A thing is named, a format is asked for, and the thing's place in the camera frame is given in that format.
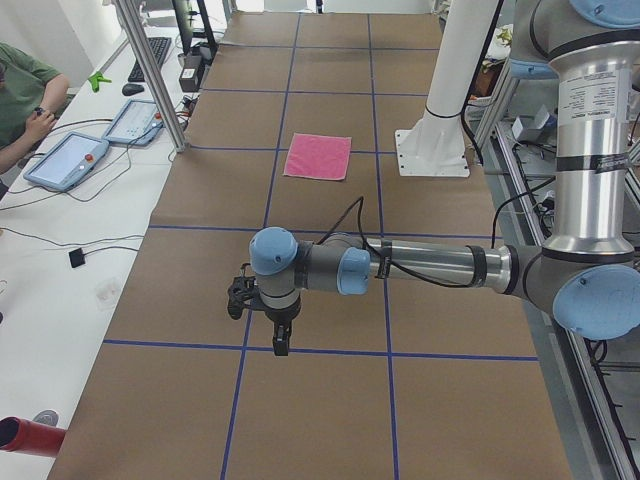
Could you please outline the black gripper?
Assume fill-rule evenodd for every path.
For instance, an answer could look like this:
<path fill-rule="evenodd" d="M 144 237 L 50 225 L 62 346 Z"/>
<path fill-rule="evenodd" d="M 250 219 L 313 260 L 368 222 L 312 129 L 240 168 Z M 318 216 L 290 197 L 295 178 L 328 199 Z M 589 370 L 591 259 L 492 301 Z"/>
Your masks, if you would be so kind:
<path fill-rule="evenodd" d="M 273 352 L 275 356 L 288 356 L 290 336 L 292 334 L 293 320 L 298 316 L 301 310 L 301 299 L 298 298 L 293 304 L 276 309 L 268 307 L 266 316 L 272 321 L 274 333 L 272 339 Z"/>

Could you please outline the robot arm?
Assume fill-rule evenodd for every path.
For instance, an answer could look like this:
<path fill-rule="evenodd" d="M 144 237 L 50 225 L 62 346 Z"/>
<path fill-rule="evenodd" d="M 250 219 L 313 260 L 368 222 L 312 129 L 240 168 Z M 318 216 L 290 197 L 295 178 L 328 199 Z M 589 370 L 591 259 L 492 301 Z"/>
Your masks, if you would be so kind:
<path fill-rule="evenodd" d="M 512 71 L 559 81 L 555 215 L 539 247 L 446 246 L 366 239 L 330 230 L 317 242 L 270 227 L 249 245 L 251 276 L 228 290 L 228 313 L 266 314 L 273 350 L 288 353 L 304 290 L 361 295 L 371 278 L 413 278 L 450 289 L 487 287 L 549 314 L 568 331 L 610 340 L 639 323 L 639 274 L 622 233 L 635 1 L 519 1 Z"/>

